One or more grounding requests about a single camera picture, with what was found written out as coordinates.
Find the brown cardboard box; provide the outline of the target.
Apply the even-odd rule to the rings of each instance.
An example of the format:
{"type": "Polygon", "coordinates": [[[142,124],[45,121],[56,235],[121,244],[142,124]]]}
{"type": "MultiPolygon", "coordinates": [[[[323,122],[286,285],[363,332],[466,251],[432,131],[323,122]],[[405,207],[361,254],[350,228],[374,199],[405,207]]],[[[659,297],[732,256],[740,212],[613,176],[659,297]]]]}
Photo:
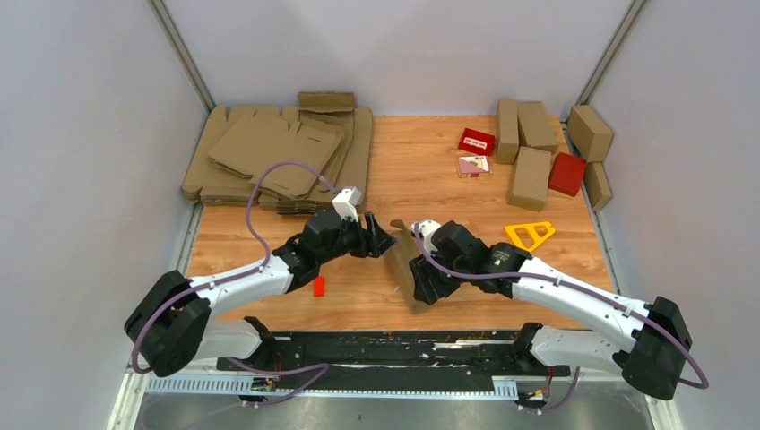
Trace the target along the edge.
{"type": "Polygon", "coordinates": [[[393,219],[390,226],[394,228],[390,236],[396,240],[396,243],[384,254],[386,265],[390,269],[410,313],[416,315],[429,312],[432,305],[414,297],[415,279],[410,268],[410,262],[420,256],[417,244],[410,229],[401,219],[393,219]]]}

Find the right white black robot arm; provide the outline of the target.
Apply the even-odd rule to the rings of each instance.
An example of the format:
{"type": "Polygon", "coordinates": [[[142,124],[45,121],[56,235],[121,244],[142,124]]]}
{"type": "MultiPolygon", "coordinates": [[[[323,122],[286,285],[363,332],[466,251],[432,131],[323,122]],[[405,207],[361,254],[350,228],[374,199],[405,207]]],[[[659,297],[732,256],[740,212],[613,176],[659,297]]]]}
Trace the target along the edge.
{"type": "Polygon", "coordinates": [[[585,367],[621,376],[639,392],[672,400],[679,385],[709,383],[690,353],[693,342],[678,305],[651,302],[596,288],[512,244],[486,245],[465,226],[432,219],[411,227],[421,255],[410,261],[414,297],[428,305],[470,283],[541,305],[583,325],[573,331],[544,323],[524,324],[512,349],[517,370],[543,366],[585,367]]]}

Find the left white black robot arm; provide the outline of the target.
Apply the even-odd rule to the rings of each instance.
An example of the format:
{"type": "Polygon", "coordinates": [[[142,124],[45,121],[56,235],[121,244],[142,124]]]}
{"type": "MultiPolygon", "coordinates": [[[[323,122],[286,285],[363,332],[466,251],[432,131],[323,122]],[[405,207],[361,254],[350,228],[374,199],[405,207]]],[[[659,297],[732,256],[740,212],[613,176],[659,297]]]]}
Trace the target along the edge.
{"type": "Polygon", "coordinates": [[[196,359],[231,357],[263,370],[275,350],[264,339],[263,326],[254,318],[218,322],[219,315],[302,288],[324,265],[344,255],[379,258],[395,243],[371,212],[359,220],[323,210],[301,233],[256,262],[194,278],[168,271],[125,321],[125,334],[134,344],[131,365],[139,374],[165,377],[196,359]]]}

